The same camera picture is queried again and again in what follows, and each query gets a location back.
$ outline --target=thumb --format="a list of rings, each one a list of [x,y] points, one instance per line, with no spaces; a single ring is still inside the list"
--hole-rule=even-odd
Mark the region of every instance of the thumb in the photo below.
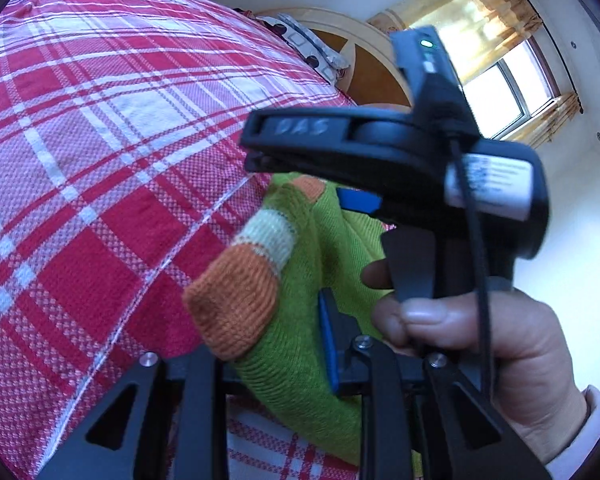
[[[493,353],[504,359],[541,354],[562,336],[554,311],[520,291],[490,294]],[[478,348],[478,312],[474,293],[440,300],[413,299],[400,304],[393,294],[376,304],[372,321],[399,348],[412,340],[449,350]]]

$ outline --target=white label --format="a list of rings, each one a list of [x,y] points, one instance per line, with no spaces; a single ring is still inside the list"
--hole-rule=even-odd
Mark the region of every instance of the white label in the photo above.
[[[465,155],[464,166],[478,210],[521,222],[529,218],[534,169],[526,160],[492,155]],[[464,208],[456,168],[446,168],[445,202]]]

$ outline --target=window frame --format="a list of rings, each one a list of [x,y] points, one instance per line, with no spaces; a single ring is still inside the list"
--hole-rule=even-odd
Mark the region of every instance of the window frame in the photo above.
[[[556,97],[558,97],[558,95],[560,95],[558,85],[555,82],[555,78],[553,73],[551,72],[551,69],[549,68],[549,64],[546,62],[546,59],[544,58],[544,55],[542,54],[542,51],[538,46],[538,42],[536,42],[535,39],[531,37],[528,40],[525,40],[525,43],[527,44],[530,53],[536,59],[536,63],[538,64],[539,69],[544,75],[544,80],[547,83],[549,94],[551,95],[551,97],[547,101],[547,103],[549,103],[551,102],[551,99],[555,99]],[[495,67],[497,67],[502,73],[502,76],[507,82],[507,85],[509,85],[511,94],[513,95],[514,99],[516,100],[516,103],[518,104],[518,108],[522,111],[522,113],[512,123],[500,130],[494,136],[490,137],[490,139],[501,140],[504,137],[508,136],[511,132],[525,124],[527,121],[530,121],[535,115],[540,113],[544,109],[544,107],[540,108],[534,114],[531,114],[528,105],[526,104],[526,100],[522,95],[522,91],[520,90],[520,86],[518,85],[516,78],[513,77],[513,74],[511,73],[507,62],[504,61],[504,58],[499,60],[493,66],[491,66],[490,69]]]

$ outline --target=sleeve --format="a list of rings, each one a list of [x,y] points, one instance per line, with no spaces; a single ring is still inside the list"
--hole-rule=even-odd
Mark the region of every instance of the sleeve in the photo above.
[[[589,417],[569,447],[546,466],[554,480],[571,478],[600,438],[600,391],[589,386],[583,394],[589,406]]]

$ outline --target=black cable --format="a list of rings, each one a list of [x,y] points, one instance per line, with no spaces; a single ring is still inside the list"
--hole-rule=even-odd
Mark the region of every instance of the black cable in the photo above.
[[[480,391],[491,402],[493,397],[493,354],[491,352],[491,315],[487,288],[487,259],[482,238],[482,227],[474,192],[467,177],[460,142],[450,137],[449,146],[456,168],[456,177],[464,199],[464,211],[469,233],[469,243],[474,264],[474,279],[478,297],[478,352],[480,354]]]

